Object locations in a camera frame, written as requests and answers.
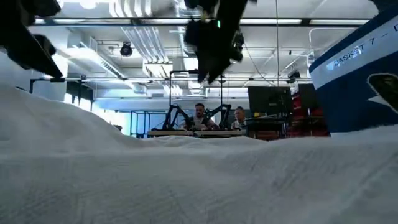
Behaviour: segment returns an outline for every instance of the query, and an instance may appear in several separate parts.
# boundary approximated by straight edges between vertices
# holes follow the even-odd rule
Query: black monitor
[[[293,111],[292,94],[289,87],[248,88],[250,110],[252,113],[289,114]]]
[[[319,108],[317,93],[313,84],[299,84],[298,95],[301,99],[301,107],[305,109]]]

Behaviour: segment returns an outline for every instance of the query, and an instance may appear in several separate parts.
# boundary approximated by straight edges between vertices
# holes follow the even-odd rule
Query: ceiling
[[[62,0],[62,12],[57,17],[67,18],[109,18],[115,17],[109,8],[109,2],[120,2],[122,5],[129,4],[129,9],[133,12],[133,16],[137,16],[140,12],[145,14],[146,8],[150,6],[152,13],[164,9],[171,5],[173,1],[166,0],[98,0],[100,3],[93,9],[83,8],[79,1],[83,0]],[[278,15],[279,18],[334,18],[334,19],[370,19],[377,14],[376,7],[368,0],[258,0],[257,5],[248,4],[244,17],[255,18],[273,18]],[[176,17],[175,11],[169,11],[157,17]],[[169,70],[182,69],[187,63],[183,61],[186,55],[182,54],[179,28],[176,26],[160,26],[154,27],[155,32],[152,34],[153,39],[150,48],[145,49],[145,45],[141,48],[138,46],[137,38],[130,38],[126,35],[126,29],[123,31],[121,27],[110,26],[89,26],[89,27],[67,27],[72,33],[78,33],[85,37],[92,37],[96,42],[95,51],[109,62],[114,68],[117,68],[125,77],[140,77],[145,78],[151,76],[145,72],[147,68],[146,60],[143,59],[142,50],[152,50],[156,53],[157,49],[161,49],[164,55],[168,58],[168,64],[158,63],[159,69],[167,67],[166,73]],[[138,27],[138,32],[144,34],[146,28]],[[347,36],[354,29],[350,28],[311,28],[311,27],[242,27],[241,31],[245,39],[245,47],[243,50],[244,59],[241,63],[235,63],[226,71],[225,77],[239,77],[239,78],[275,78],[286,77],[293,71],[299,71],[302,78],[307,78],[307,55],[314,52],[315,56],[319,56],[334,43]],[[127,32],[135,32],[134,28],[130,27]],[[156,47],[156,38],[159,40],[160,47]],[[130,57],[122,57],[119,53],[123,42],[132,40],[133,54]],[[86,75],[87,77],[115,77],[109,70],[99,66],[98,63],[93,63],[92,58],[80,58],[79,55],[70,54],[65,50],[65,55],[70,59],[68,76],[79,77]],[[126,84],[123,81],[113,82],[90,82],[88,85],[97,90],[96,96],[98,100],[101,97],[107,97],[107,102],[112,97],[135,97],[135,96],[151,96],[162,94],[168,97],[169,91],[165,88],[167,82],[143,82]],[[194,94],[203,96],[220,96],[220,82],[215,82],[213,85],[200,86],[194,82],[181,81],[173,82],[173,95],[192,96]],[[279,82],[280,85],[287,85],[285,81]],[[223,84],[224,91],[233,93],[239,91],[238,95],[247,96],[247,93],[239,90],[245,86],[271,85],[266,81],[227,81]],[[134,88],[140,88],[141,92],[137,93]]]

